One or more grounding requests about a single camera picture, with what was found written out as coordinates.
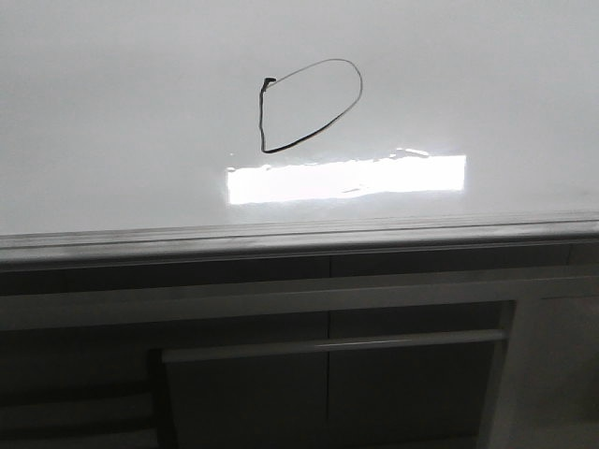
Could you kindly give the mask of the grey metal table frame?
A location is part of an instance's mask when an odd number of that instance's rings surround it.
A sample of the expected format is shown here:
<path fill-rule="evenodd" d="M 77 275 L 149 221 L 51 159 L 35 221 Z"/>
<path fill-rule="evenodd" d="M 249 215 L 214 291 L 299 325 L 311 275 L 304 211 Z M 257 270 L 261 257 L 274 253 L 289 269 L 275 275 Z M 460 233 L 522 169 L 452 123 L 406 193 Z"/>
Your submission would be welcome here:
<path fill-rule="evenodd" d="M 5 448 L 594 448 L 598 267 L 1 280 Z"/>

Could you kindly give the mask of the white whiteboard with grey frame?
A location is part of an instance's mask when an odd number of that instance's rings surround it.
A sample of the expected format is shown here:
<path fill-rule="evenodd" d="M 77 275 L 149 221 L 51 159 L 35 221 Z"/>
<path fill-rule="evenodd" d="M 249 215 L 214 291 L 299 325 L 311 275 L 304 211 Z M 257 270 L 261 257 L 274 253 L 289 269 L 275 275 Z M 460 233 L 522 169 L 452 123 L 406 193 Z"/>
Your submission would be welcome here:
<path fill-rule="evenodd" d="M 594 1 L 5 1 L 1 266 L 598 236 Z"/>

